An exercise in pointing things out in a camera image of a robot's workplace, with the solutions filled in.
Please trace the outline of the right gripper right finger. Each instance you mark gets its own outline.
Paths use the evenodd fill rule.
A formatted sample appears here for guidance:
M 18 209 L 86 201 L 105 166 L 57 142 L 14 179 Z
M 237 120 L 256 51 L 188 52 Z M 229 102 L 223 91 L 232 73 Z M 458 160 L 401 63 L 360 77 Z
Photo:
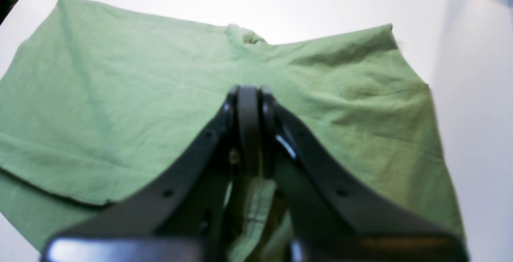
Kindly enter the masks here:
M 267 87 L 250 91 L 250 170 L 283 192 L 284 262 L 467 262 L 456 235 L 383 198 L 327 152 Z

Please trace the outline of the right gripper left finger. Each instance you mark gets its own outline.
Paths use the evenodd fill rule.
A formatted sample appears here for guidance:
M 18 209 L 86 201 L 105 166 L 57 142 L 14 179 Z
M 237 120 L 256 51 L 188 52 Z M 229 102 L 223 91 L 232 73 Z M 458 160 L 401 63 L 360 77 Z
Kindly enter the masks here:
M 55 235 L 42 262 L 225 262 L 228 186 L 245 169 L 240 118 L 251 88 L 234 87 L 212 120 L 159 177 L 96 217 Z

